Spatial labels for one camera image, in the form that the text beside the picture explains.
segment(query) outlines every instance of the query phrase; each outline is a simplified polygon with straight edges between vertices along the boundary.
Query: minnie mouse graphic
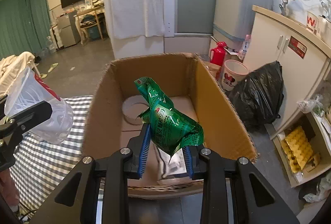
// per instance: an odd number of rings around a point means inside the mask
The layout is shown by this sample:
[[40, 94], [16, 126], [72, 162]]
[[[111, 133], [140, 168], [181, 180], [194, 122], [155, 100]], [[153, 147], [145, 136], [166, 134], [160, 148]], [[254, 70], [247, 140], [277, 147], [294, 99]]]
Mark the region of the minnie mouse graphic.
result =
[[227, 85], [229, 85], [230, 87], [234, 87], [232, 85], [233, 82], [235, 82], [236, 80], [234, 79], [234, 77], [229, 76], [227, 73], [224, 74], [224, 79], [223, 82]]

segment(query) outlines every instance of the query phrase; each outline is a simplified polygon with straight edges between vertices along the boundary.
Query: transparent plastic cup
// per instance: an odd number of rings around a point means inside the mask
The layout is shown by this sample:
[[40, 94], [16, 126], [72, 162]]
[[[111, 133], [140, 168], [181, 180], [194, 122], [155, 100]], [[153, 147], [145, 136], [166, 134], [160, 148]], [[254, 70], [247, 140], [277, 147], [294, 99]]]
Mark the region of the transparent plastic cup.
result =
[[10, 87], [5, 104], [5, 115], [11, 117], [41, 101], [52, 106], [52, 115], [47, 121], [29, 132], [53, 144], [64, 141], [72, 127], [71, 107], [56, 95], [30, 68], [25, 68]]

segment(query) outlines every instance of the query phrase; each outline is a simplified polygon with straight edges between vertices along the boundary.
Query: red kettle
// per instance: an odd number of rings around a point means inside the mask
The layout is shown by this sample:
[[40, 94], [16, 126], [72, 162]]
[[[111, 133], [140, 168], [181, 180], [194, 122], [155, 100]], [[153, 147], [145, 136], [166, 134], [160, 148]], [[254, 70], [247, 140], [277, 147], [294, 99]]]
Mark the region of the red kettle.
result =
[[218, 66], [222, 66], [226, 53], [224, 47], [226, 47], [227, 45], [225, 42], [217, 42], [216, 45], [217, 47], [211, 49], [209, 52], [210, 62], [212, 64], [217, 64]]

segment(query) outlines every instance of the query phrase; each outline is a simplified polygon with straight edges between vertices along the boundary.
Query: pink cloth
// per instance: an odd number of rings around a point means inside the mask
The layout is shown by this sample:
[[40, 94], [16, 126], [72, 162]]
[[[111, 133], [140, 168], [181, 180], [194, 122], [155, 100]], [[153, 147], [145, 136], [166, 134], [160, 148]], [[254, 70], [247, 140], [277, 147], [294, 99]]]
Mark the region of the pink cloth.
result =
[[10, 207], [19, 204], [19, 192], [10, 176], [9, 169], [0, 172], [0, 193]]

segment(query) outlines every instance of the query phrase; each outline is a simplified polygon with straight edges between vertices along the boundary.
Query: green medicine packet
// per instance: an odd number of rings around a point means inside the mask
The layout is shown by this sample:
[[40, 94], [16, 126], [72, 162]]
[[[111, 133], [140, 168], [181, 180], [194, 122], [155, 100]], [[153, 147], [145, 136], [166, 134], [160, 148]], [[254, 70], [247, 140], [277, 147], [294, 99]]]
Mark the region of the green medicine packet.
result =
[[171, 157], [185, 146], [198, 146], [204, 142], [204, 132], [199, 123], [179, 112], [171, 99], [150, 77], [135, 82], [149, 108], [138, 117], [152, 127], [151, 140]]

